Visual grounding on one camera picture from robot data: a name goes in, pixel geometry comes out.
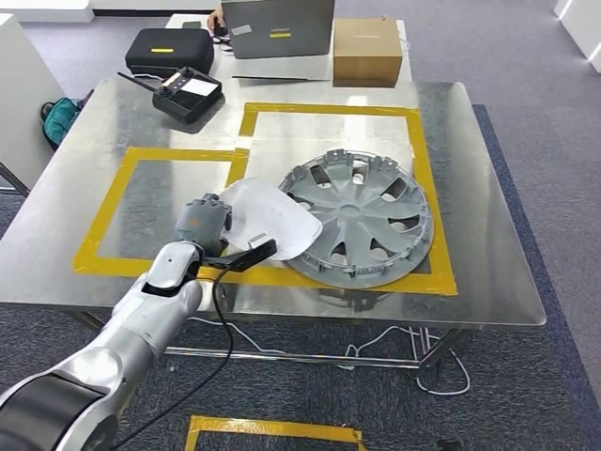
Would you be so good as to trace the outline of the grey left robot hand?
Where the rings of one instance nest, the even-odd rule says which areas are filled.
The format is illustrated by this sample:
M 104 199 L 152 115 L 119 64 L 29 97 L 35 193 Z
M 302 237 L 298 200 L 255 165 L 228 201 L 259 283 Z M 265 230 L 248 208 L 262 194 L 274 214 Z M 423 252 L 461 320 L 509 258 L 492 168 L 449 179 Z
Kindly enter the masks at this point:
M 221 233 L 229 231 L 231 226 L 232 206 L 224 203 L 217 194 L 205 194 L 182 208 L 176 223 L 173 238 L 195 243 L 208 257 L 219 257 L 226 247 Z

